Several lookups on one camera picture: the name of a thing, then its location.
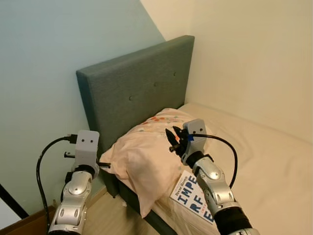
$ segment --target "mattress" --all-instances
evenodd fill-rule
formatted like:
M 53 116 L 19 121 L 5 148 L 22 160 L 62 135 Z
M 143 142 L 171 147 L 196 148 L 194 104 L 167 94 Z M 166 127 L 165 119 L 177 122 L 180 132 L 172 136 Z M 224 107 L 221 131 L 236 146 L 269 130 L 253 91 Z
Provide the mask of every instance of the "mattress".
M 201 105 L 180 110 L 201 118 L 213 135 L 234 145 L 238 173 L 232 191 L 260 234 L 312 234 L 312 144 L 285 133 Z M 234 160 L 223 143 L 208 140 L 210 153 L 230 182 Z M 123 180 L 129 188 L 131 184 Z M 218 235 L 209 224 L 169 198 L 175 184 L 153 206 L 178 235 Z

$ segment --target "pink pillowcase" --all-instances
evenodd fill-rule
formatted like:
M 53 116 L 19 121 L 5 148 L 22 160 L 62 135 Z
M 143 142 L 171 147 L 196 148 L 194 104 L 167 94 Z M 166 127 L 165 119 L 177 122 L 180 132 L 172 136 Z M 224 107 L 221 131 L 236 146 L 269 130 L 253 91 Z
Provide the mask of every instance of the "pink pillowcase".
M 173 125 L 182 128 L 183 123 L 192 119 L 183 111 L 164 109 L 120 137 L 101 156 L 100 162 L 111 163 L 110 169 L 103 170 L 130 181 L 143 218 L 181 172 L 179 157 L 169 152 L 165 128 L 173 130 Z

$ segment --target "upholstered headboard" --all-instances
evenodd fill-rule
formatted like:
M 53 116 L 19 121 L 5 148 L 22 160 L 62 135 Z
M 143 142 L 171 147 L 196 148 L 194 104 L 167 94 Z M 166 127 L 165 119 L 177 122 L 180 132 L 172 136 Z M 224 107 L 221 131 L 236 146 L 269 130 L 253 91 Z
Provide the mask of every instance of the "upholstered headboard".
M 102 152 L 132 127 L 165 107 L 184 104 L 193 36 L 182 36 L 77 71 L 90 130 Z M 106 174 L 112 195 L 114 177 Z

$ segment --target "bed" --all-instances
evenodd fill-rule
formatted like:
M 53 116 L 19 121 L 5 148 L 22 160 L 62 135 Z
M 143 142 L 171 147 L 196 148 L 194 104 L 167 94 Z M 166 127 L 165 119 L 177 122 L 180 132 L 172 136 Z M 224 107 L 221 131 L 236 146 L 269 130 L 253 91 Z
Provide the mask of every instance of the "bed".
M 185 104 L 193 44 L 194 37 L 186 35 L 77 71 L 90 130 L 100 133 L 99 153 L 163 108 L 180 109 L 204 119 L 212 134 L 235 146 L 239 168 L 233 191 L 253 227 L 261 234 L 311 234 L 312 145 L 221 111 Z M 206 152 L 229 182 L 231 152 L 216 141 L 208 142 Z M 140 212 L 127 180 L 104 171 L 101 177 L 113 197 L 120 194 Z M 162 235 L 217 235 L 215 224 L 169 198 L 174 185 L 145 220 Z

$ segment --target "black cable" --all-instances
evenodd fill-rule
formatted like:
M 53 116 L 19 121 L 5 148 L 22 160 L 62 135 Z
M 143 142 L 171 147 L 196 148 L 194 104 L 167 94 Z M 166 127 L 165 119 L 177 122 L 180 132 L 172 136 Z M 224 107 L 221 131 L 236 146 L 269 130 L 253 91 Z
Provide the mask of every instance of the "black cable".
M 47 222 L 47 230 L 46 230 L 46 234 L 48 234 L 49 232 L 49 228 L 50 228 L 50 217 L 49 217 L 49 210 L 48 210 L 48 205 L 47 205 L 47 200 L 45 198 L 45 192 L 43 189 L 43 186 L 41 184 L 41 180 L 40 180 L 40 163 L 43 159 L 44 154 L 46 153 L 46 151 L 55 143 L 60 142 L 60 141 L 70 141 L 70 136 L 65 136 L 65 137 L 61 137 L 58 138 L 54 141 L 52 141 L 50 144 L 48 144 L 42 151 L 41 155 L 39 156 L 39 159 L 37 161 L 37 165 L 36 165 L 36 177 L 37 177 L 37 184 L 38 184 L 38 188 L 40 191 L 40 196 L 41 199 L 43 201 L 43 205 L 44 205 L 44 209 L 45 209 L 45 218 L 46 218 L 46 222 Z
M 235 183 L 235 180 L 236 180 L 237 168 L 238 168 L 238 157 L 237 157 L 237 152 L 236 152 L 234 146 L 232 146 L 231 143 L 228 142 L 227 140 L 224 140 L 223 138 L 218 137 L 218 136 L 204 135 L 204 134 L 191 134 L 191 136 L 193 136 L 193 137 L 206 137 L 206 138 L 209 138 L 209 139 L 215 139 L 215 140 L 218 140 L 218 141 L 221 141 L 221 142 L 227 144 L 228 147 L 231 148 L 231 150 L 234 153 L 234 158 L 235 158 L 234 173 L 233 173 L 233 177 L 232 177 L 232 179 L 230 181 L 230 184 L 229 184 L 229 187 L 232 188 L 234 183 Z

